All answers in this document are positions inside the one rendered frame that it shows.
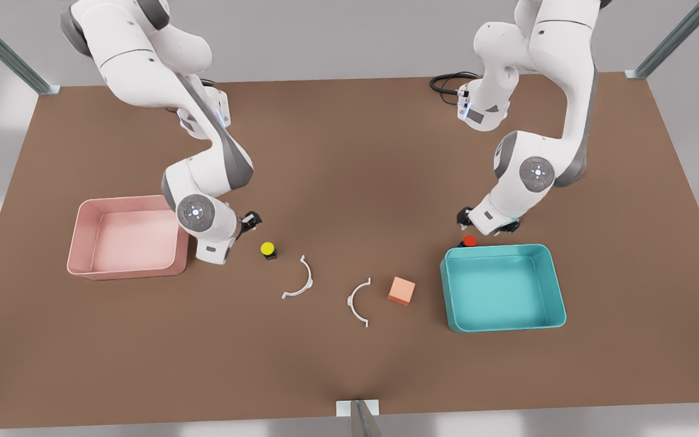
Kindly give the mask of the silver frame post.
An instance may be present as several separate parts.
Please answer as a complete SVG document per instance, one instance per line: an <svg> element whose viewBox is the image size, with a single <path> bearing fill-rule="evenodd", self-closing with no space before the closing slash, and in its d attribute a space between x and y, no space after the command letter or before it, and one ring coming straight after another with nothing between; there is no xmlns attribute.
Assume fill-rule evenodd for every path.
<svg viewBox="0 0 699 437"><path fill-rule="evenodd" d="M23 83L30 86L39 96L56 96L61 91L61 86L50 85L1 38L0 62L5 64L10 71L20 78Z"/></svg>
<svg viewBox="0 0 699 437"><path fill-rule="evenodd" d="M379 415L378 400L336 401L336 417L349 418L351 437L383 437L376 421Z"/></svg>
<svg viewBox="0 0 699 437"><path fill-rule="evenodd" d="M699 2L677 23L668 35L636 67L624 71L627 80L646 80L691 33L699 27Z"/></svg>

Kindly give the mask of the blue storage box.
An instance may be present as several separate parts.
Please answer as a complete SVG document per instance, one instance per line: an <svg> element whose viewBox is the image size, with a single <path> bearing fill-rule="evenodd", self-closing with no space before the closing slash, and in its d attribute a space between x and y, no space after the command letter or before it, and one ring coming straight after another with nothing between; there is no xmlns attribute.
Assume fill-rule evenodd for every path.
<svg viewBox="0 0 699 437"><path fill-rule="evenodd" d="M558 328L567 321L554 260L544 245L455 247L439 270L455 334Z"/></svg>

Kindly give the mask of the pink storage box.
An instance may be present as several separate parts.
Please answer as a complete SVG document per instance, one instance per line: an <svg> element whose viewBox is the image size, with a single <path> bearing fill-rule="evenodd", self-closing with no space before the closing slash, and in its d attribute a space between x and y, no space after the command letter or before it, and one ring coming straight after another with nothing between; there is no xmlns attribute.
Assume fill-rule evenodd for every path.
<svg viewBox="0 0 699 437"><path fill-rule="evenodd" d="M67 271L90 280L177 276L188 245L163 195L90 199L78 208Z"/></svg>

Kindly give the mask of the orange cube block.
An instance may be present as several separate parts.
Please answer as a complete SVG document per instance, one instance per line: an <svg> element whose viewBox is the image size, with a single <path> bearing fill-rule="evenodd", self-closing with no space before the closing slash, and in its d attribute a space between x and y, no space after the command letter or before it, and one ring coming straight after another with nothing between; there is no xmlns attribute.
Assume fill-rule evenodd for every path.
<svg viewBox="0 0 699 437"><path fill-rule="evenodd" d="M387 298L392 302L408 305L411 302L415 287L415 283L410 280L405 280L402 277L394 277Z"/></svg>

